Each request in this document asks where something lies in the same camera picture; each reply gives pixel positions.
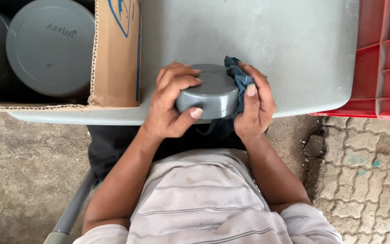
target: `concrete floor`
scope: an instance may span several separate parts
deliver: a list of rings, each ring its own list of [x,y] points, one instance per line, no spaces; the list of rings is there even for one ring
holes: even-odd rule
[[[301,180],[309,159],[301,141],[321,134],[321,118],[274,119],[268,137]],[[29,123],[0,113],[0,244],[42,243],[89,169],[84,125]],[[83,213],[72,236],[81,232]]]

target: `red plastic crate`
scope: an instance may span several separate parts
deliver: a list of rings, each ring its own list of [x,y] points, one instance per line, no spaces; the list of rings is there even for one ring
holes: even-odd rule
[[[360,0],[357,40],[350,100],[311,115],[390,120],[390,0]]]

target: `person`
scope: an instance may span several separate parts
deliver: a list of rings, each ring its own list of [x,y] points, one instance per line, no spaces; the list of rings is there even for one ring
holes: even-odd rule
[[[264,134],[276,110],[266,77],[238,65],[255,84],[228,138],[194,130],[201,108],[176,112],[180,91],[201,80],[175,62],[160,69],[142,126],[88,126],[104,180],[75,244],[342,243]]]

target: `table surface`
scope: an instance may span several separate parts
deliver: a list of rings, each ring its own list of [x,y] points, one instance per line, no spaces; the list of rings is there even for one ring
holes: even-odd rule
[[[274,117],[339,108],[351,95],[358,14],[358,0],[144,1],[139,108],[10,114],[30,122],[141,125],[160,67],[223,65],[226,55],[267,76]]]

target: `white striped shirt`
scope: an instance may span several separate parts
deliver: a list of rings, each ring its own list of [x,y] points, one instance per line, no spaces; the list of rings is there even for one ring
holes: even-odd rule
[[[129,230],[102,225],[74,244],[342,244],[316,208],[296,204],[280,215],[271,212],[246,165],[246,152],[233,149],[193,150],[155,162]]]

